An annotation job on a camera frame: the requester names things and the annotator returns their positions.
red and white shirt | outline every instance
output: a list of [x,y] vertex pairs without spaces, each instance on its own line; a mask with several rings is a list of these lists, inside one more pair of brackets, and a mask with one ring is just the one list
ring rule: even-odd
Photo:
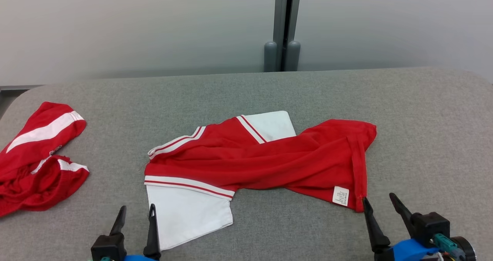
[[285,187],[363,211],[373,124],[328,120],[296,136],[285,111],[198,127],[149,151],[145,180],[161,250],[233,223],[238,189]]
[[85,127],[68,105],[42,103],[0,152],[0,217],[19,209],[47,210],[79,189],[87,167],[53,154]]

white panel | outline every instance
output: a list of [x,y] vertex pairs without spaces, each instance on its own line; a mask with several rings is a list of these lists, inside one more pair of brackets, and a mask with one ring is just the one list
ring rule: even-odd
[[493,82],[493,0],[300,0],[298,70],[442,66]]
[[275,0],[0,0],[0,86],[261,72]]

gray fabric surface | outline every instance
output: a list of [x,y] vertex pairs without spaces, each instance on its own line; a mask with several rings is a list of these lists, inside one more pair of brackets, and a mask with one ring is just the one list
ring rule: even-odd
[[[330,119],[378,127],[366,154],[368,195],[392,242],[408,238],[389,192],[412,212],[436,211],[479,260],[493,241],[493,87],[434,68],[94,80],[39,87],[0,120],[0,147],[43,101],[67,103],[87,121],[59,154],[91,175],[46,212],[0,218],[0,259],[90,259],[121,205],[129,254],[146,243],[146,152],[199,125],[286,110],[297,133]],[[363,214],[285,189],[240,190],[234,224],[163,252],[162,260],[372,260]]]

white stripe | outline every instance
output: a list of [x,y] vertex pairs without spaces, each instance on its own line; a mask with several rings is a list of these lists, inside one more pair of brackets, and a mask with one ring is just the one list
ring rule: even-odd
[[60,164],[60,170],[63,170],[63,171],[76,172],[76,171],[78,171],[80,169],[84,169],[86,171],[89,171],[86,166],[79,165],[77,163],[70,163],[69,164],[68,162],[63,161],[61,159],[58,159],[57,161],[58,161],[58,164]]
[[15,138],[8,146],[6,153],[21,144],[52,139],[76,120],[83,120],[76,111],[65,113],[47,126],[36,128]]
[[205,190],[199,189],[199,188],[186,187],[186,186],[182,186],[182,185],[164,184],[164,183],[147,183],[147,182],[144,182],[144,184],[149,185],[149,186],[159,186],[159,187],[169,187],[169,188],[186,189],[186,190],[190,190],[190,191],[201,192],[201,193],[208,194],[210,196],[215,196],[215,197],[218,197],[218,198],[224,198],[224,199],[227,199],[229,201],[232,200],[232,198],[230,198],[228,196],[222,196],[220,194],[209,192],[209,191],[205,191]]
[[238,119],[240,121],[241,125],[243,125],[243,127],[250,133],[250,135],[252,135],[252,137],[255,140],[257,140],[257,142],[259,144],[263,144],[264,143],[264,140],[262,140],[262,138],[260,138],[260,136],[257,133],[255,133],[255,131],[253,130],[253,128],[251,128],[247,124],[247,121],[246,121],[246,119],[243,116],[239,115],[239,116],[236,117],[236,119]]
[[150,159],[153,159],[157,154],[166,153],[166,152],[172,152],[175,149],[177,149],[178,147],[181,147],[182,145],[184,145],[184,144],[186,144],[186,143],[188,143],[190,141],[198,140],[202,136],[202,134],[204,133],[205,129],[206,129],[205,126],[197,128],[197,130],[199,130],[199,132],[197,133],[197,136],[195,136],[194,138],[192,138],[192,136],[194,136],[194,135],[192,135],[192,136],[186,136],[187,138],[185,138],[185,139],[177,142],[174,145],[168,146],[168,147],[166,147],[164,149],[159,149],[158,151],[155,151],[155,152],[149,152],[150,153],[149,158]]
[[43,159],[43,160],[39,161],[39,164],[37,165],[37,167],[34,170],[32,170],[31,174],[37,173],[37,171],[39,171],[39,169],[42,167],[42,165],[44,164],[44,162],[46,162],[48,159],[50,159],[50,157],[51,156],[48,156],[47,159]]
[[[212,186],[210,184],[192,180],[192,179],[186,179],[186,178],[181,178],[181,177],[168,177],[168,176],[153,176],[153,175],[146,175],[145,181],[160,181],[160,182],[170,182],[170,183],[176,183],[176,184],[186,184],[186,185],[191,185],[199,188],[204,188],[208,189],[211,191],[215,191],[218,193],[222,194],[227,194],[228,196],[234,196],[235,192],[226,190],[226,189],[221,189],[216,186]],[[162,183],[151,183],[151,182],[146,182],[146,185],[156,185],[156,186],[173,186],[173,184],[162,184]],[[183,189],[193,189],[192,187],[187,187],[187,186],[179,186],[179,188]]]
[[193,137],[193,136],[195,136],[195,134],[199,131],[199,129],[200,129],[200,127],[197,127],[197,129],[195,130],[195,132],[194,132],[192,135],[190,135],[190,136],[188,136],[188,135],[180,136],[180,137],[178,137],[178,138],[176,138],[176,139],[173,139],[173,140],[171,140],[171,141],[169,141],[169,142],[165,143],[164,145],[160,145],[160,146],[157,146],[157,147],[155,147],[155,148],[153,148],[153,149],[149,150],[148,155],[149,155],[149,156],[153,155],[153,153],[154,153],[157,149],[160,149],[160,148],[162,148],[162,147],[165,147],[165,146],[167,146],[167,145],[170,145],[170,144],[172,144],[172,143],[176,142],[177,140],[180,140],[180,139],[183,139],[183,138],[187,138],[187,137],[188,137],[188,138],[192,138],[192,137]]

care label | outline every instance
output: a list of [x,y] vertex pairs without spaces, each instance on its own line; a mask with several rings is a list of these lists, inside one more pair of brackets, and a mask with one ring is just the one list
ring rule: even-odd
[[348,200],[349,200],[349,190],[346,188],[335,186],[334,196],[332,196],[332,202],[347,206]]

